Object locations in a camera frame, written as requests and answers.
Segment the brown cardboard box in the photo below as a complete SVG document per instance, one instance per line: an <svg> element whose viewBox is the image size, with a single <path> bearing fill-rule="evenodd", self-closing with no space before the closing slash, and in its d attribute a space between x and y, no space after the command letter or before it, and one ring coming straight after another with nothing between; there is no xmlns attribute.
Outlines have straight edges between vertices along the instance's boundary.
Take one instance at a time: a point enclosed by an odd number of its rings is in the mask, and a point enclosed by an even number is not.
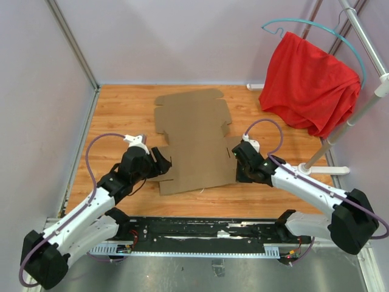
<svg viewBox="0 0 389 292"><path fill-rule="evenodd" d="M232 148L242 136L229 136L232 118L223 96L218 89L202 89L155 99L156 133L167 142L159 151L172 163L166 174L155 179L160 195L236 182Z"/></svg>

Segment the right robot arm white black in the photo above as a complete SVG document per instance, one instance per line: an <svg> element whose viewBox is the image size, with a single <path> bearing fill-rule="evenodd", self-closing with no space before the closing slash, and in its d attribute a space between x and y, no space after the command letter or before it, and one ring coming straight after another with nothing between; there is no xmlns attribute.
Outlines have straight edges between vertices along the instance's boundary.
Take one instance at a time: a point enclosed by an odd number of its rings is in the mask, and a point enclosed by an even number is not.
<svg viewBox="0 0 389 292"><path fill-rule="evenodd" d="M323 238L356 255L373 238L379 220L362 191L347 192L326 185L300 173L277 156L264 158L247 141L241 141L232 152L237 160L237 181L285 190L321 211L320 215L294 209L285 211L275 223L275 235L280 242L290 243L304 236Z"/></svg>

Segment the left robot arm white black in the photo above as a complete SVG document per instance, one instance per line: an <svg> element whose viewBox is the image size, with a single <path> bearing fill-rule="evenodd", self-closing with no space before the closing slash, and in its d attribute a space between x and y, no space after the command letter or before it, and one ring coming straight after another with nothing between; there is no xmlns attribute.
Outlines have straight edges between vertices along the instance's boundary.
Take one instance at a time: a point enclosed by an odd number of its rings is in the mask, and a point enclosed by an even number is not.
<svg viewBox="0 0 389 292"><path fill-rule="evenodd" d="M134 186L166 174L172 163L158 148L130 146L119 163L93 182L92 192L58 222L37 232L30 231L22 244L19 282L49 290L58 285L75 262L99 243L129 236L127 215L116 205L128 197Z"/></svg>

